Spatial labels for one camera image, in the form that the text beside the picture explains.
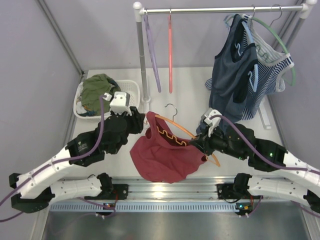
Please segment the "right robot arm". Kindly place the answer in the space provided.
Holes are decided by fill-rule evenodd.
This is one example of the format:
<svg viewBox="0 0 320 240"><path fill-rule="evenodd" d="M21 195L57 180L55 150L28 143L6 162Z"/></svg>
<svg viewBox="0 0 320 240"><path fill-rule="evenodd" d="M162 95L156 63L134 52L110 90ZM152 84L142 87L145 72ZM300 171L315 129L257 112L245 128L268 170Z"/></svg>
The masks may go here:
<svg viewBox="0 0 320 240"><path fill-rule="evenodd" d="M238 173L233 192L238 198L270 196L287 199L320 212L320 171L294 156L285 147L266 139L256 138L252 129L231 124L223 132L215 127L202 130L190 144L206 155L218 151L239 160L249 167L272 173L282 180L265 179Z"/></svg>

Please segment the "red tank top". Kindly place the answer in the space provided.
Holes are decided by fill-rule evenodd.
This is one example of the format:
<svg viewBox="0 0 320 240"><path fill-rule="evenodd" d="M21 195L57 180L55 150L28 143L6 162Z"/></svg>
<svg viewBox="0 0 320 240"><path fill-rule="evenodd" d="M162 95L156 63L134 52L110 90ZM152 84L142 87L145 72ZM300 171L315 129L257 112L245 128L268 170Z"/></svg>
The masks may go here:
<svg viewBox="0 0 320 240"><path fill-rule="evenodd" d="M149 128L132 149L130 156L138 173L150 182L176 183L196 172L207 162L206 156L188 139L173 135L167 123L146 114Z"/></svg>

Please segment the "orange hanger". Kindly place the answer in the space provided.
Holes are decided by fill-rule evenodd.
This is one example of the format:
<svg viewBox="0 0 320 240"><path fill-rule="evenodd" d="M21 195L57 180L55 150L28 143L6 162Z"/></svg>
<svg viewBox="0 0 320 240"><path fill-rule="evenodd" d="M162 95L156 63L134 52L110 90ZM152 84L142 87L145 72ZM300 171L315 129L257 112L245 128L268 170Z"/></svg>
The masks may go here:
<svg viewBox="0 0 320 240"><path fill-rule="evenodd" d="M165 122L170 123L171 125L177 127L178 129L180 129L181 131L183 131L184 133L186 133L191 139L195 139L196 136L195 136L194 134L192 134L192 133L191 133L190 131L188 131L186 128L184 128L183 126L179 125L178 123L176 123L176 122L174 121L175 116L178 114L178 109L177 109L177 107L176 107L174 104L172 104L172 103L168 103L168 104L166 104L164 107L167 108L168 106L174 107L174 110L175 110L175 113L172 115L172 118L171 118L171 119L169 119L169 118L167 118L167 117L164 117L164 116L162 116L162 115L159 115L159 114L156 114L155 117L158 118L158 119L164 120ZM211 162L212 164L216 165L217 167L220 167L221 164L220 164L218 158L217 158L214 154L212 154L211 157L213 158L213 160L209 159L208 156L206 157L206 159L207 159L209 162Z"/></svg>

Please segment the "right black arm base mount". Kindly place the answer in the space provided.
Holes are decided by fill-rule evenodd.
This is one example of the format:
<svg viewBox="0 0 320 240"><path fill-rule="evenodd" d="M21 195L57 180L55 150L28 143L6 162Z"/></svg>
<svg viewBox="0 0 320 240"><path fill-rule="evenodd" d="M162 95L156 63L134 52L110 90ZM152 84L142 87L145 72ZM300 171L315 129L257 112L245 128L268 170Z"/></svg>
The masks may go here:
<svg viewBox="0 0 320 240"><path fill-rule="evenodd" d="M230 204L234 204L240 200L233 191L232 183L220 183L216 185L216 188L219 200L224 200Z"/></svg>

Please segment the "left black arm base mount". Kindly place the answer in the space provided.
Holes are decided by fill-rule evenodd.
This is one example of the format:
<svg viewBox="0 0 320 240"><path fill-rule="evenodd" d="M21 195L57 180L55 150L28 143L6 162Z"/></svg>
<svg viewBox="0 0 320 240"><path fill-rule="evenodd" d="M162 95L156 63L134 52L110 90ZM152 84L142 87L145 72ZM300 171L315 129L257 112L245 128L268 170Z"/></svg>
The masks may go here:
<svg viewBox="0 0 320 240"><path fill-rule="evenodd" d="M129 194L128 184L113 184L103 187L97 196L85 196L86 200L126 200Z"/></svg>

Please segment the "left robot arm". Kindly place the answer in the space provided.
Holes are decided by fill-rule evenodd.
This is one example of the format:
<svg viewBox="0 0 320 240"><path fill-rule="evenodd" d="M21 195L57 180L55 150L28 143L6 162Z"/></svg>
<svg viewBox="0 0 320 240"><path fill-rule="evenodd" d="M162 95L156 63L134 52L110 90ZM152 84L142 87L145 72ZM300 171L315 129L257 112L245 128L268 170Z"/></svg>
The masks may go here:
<svg viewBox="0 0 320 240"><path fill-rule="evenodd" d="M140 134L145 114L131 106L130 113L111 113L92 131L68 142L55 156L25 174L9 176L11 207L30 214L69 199L107 200L115 193L111 177L103 172L84 179L65 180L72 171L101 162L106 154L116 155L129 135Z"/></svg>

